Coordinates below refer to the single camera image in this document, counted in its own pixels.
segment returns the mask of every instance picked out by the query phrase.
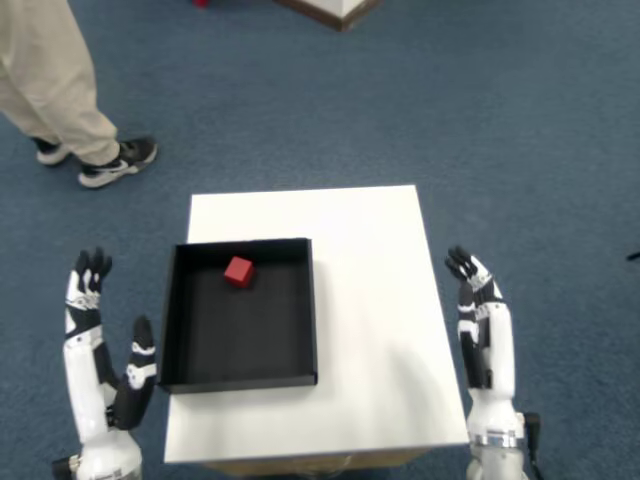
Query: table top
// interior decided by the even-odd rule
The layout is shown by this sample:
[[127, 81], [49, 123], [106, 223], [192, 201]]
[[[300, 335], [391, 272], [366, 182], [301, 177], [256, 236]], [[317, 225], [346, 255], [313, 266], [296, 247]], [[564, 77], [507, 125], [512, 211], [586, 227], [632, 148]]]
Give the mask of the table top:
[[194, 195], [189, 243], [312, 239], [318, 384], [171, 395], [165, 462], [468, 441], [414, 186]]

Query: blue carpet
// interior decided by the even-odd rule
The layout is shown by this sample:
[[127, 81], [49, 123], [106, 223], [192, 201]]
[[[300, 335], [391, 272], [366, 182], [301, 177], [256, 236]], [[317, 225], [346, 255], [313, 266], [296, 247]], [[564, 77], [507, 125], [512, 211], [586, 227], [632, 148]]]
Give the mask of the blue carpet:
[[[265, 0], [72, 5], [101, 107], [122, 137], [154, 133], [161, 156], [85, 191], [76, 165], [41, 167], [0, 123], [0, 477], [47, 478], [77, 445], [61, 348], [79, 249], [114, 254], [104, 321], [123, 368], [134, 317], [160, 330], [190, 194], [405, 183], [450, 338], [450, 244], [477, 252], [512, 304], [516, 405], [543, 415], [547, 478], [637, 476], [640, 262], [624, 261], [640, 249], [637, 1], [387, 0], [342, 35]], [[215, 477], [162, 464], [156, 393], [136, 433], [146, 478]], [[462, 479], [467, 460], [441, 450], [344, 478]]]

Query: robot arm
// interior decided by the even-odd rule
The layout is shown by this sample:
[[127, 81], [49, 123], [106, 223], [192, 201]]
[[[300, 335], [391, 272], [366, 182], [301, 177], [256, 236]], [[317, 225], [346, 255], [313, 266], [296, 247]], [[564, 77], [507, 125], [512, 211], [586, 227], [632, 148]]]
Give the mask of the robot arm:
[[458, 336], [473, 406], [467, 429], [474, 457], [468, 480], [520, 480], [524, 438], [513, 409], [515, 361], [511, 313], [489, 271], [461, 247], [445, 261], [460, 280]]
[[151, 399], [155, 347], [151, 325], [141, 316], [134, 325], [126, 372], [118, 380], [103, 340], [100, 316], [102, 285], [111, 265], [111, 258], [101, 249], [92, 256], [83, 251], [69, 277], [63, 352], [83, 451], [80, 457], [54, 462], [56, 478], [71, 478], [72, 472], [78, 479], [112, 478], [113, 472], [139, 470], [142, 461], [127, 431], [140, 424]]

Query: black sneaker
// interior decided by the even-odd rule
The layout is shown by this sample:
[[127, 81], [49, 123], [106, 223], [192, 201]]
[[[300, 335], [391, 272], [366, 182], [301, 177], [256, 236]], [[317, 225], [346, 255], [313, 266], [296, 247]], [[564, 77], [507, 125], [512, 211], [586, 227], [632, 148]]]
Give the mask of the black sneaker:
[[137, 138], [120, 143], [120, 153], [106, 165], [82, 164], [80, 183], [87, 188], [100, 188], [124, 175], [134, 175], [156, 158], [158, 145], [153, 138]]
[[53, 167], [62, 163], [71, 153], [71, 150], [64, 144], [55, 145], [41, 138], [32, 138], [32, 140], [38, 146], [38, 153], [36, 155], [38, 162], [47, 167]]

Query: red cube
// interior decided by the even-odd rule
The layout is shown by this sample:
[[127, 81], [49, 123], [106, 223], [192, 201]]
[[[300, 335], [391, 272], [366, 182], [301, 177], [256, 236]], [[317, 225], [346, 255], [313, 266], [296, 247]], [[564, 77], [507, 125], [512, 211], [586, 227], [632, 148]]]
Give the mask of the red cube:
[[227, 270], [224, 272], [224, 278], [226, 278], [231, 285], [245, 288], [249, 285], [254, 271], [253, 264], [249, 260], [233, 257]]

